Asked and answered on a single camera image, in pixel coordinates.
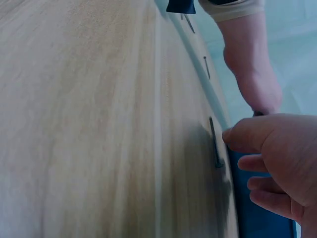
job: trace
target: blue fabric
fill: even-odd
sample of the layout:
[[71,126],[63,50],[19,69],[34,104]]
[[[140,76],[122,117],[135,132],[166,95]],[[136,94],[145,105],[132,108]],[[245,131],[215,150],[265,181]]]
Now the blue fabric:
[[167,12],[195,14],[194,0],[169,0]]
[[247,181],[252,176],[269,176],[239,170],[238,160],[244,154],[229,150],[233,176],[240,238],[294,238],[294,222],[251,202]]

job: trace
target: wood grain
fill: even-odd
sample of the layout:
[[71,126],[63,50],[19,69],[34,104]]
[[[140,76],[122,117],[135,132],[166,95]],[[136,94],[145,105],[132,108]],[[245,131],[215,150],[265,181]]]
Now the wood grain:
[[1,2],[0,237],[237,237],[209,116],[154,1]]

